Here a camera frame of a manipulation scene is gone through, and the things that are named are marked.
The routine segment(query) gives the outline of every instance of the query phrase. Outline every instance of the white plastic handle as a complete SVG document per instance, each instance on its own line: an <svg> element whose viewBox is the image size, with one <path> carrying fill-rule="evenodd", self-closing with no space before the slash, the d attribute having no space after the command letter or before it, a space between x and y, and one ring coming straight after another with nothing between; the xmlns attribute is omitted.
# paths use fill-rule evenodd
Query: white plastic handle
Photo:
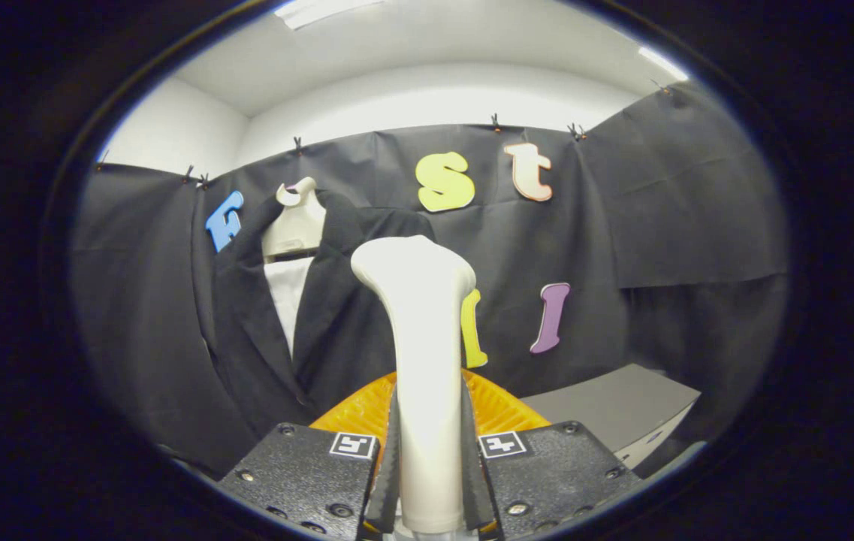
<svg viewBox="0 0 854 541"><path fill-rule="evenodd" d="M370 240L351 266L381 299L393 328L403 524L426 534L458 530L460 308L477 277L467 261L422 235Z"/></svg>

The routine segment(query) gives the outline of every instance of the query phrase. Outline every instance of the black curtain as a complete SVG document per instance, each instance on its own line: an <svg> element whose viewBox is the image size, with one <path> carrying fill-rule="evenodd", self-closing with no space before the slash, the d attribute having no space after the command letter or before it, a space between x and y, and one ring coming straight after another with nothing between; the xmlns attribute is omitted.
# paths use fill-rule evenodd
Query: black curtain
<svg viewBox="0 0 854 541"><path fill-rule="evenodd" d="M537 202L513 186L508 144L551 160ZM414 169L457 152L475 197L427 212ZM252 446L210 365L213 239L234 191L245 212L316 178L358 206L423 213L474 268L478 373L520 397L636 362L702 392L674 438L715 438L752 394L787 299L777 182L750 136L694 83L658 90L590 130L431 126L357 134L245 165L208 183L103 165L73 240L77 315L97 384L156 442L213 470ZM551 283L571 285L560 345L530 353ZM682 445L669 446L682 449Z"/></svg>

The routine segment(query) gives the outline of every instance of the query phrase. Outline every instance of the screw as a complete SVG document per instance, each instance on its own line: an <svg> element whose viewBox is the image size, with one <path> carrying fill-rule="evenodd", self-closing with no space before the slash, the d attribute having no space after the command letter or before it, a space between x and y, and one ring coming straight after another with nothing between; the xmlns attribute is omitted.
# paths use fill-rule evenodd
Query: screw
<svg viewBox="0 0 854 541"><path fill-rule="evenodd" d="M334 503L333 506L328 507L328 510L330 510L330 513L333 513L333 516L340 517L341 519L354 515L354 510L344 506L343 503Z"/></svg>
<svg viewBox="0 0 854 541"><path fill-rule="evenodd" d="M320 533L327 533L326 530L320 524L313 524L311 521L305 521L304 523L300 523L300 526L309 528L310 530L317 531Z"/></svg>
<svg viewBox="0 0 854 541"><path fill-rule="evenodd" d="M506 514L512 515L514 517L519 517L520 515L526 515L527 511L530 511L530 506L523 501L517 501L517 503L513 503L506 510Z"/></svg>

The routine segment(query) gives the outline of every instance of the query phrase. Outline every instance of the white object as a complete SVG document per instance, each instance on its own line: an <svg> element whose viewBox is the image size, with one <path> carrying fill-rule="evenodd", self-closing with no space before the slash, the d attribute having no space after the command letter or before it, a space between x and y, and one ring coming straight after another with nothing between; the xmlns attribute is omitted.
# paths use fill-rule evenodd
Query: white object
<svg viewBox="0 0 854 541"><path fill-rule="evenodd" d="M640 50L637 52L640 53L640 56L649 59L649 61L659 65L664 69L664 71L673 75L674 79L677 79L677 81L687 81L687 73L681 71L680 68L673 64L673 62L670 62L669 59L665 59L658 52L653 51L653 49L640 47Z"/></svg>
<svg viewBox="0 0 854 541"><path fill-rule="evenodd" d="M477 277L467 261L422 235L370 240L351 266L393 328L403 524L416 534L458 531L460 308Z"/></svg>
<svg viewBox="0 0 854 541"><path fill-rule="evenodd" d="M291 30L296 30L330 15L381 2L383 0L293 0L280 6L274 13Z"/></svg>
<svg viewBox="0 0 854 541"><path fill-rule="evenodd" d="M307 176L292 188L296 194L287 191L284 185L276 190L276 200L286 208L263 233L264 263L272 263L273 256L279 254L320 246L327 209L316 198L316 181Z"/></svg>
<svg viewBox="0 0 854 541"><path fill-rule="evenodd" d="M297 323L297 312L300 311L300 299L303 298L303 287L306 285L306 272L313 257L276 261L263 266L263 274L270 284L270 297L273 307L279 316L279 325L283 327L286 345L293 358L293 332Z"/></svg>

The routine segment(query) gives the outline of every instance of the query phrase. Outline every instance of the purple letter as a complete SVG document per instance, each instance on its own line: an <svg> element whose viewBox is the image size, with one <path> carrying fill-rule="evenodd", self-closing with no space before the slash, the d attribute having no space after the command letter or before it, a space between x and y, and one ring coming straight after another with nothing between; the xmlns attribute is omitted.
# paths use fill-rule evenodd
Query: purple letter
<svg viewBox="0 0 854 541"><path fill-rule="evenodd" d="M547 284L540 290L544 299L544 316L540 321L540 335L530 346L530 353L543 353L560 343L557 329L560 328L560 313L563 311L563 299L570 292L570 284Z"/></svg>

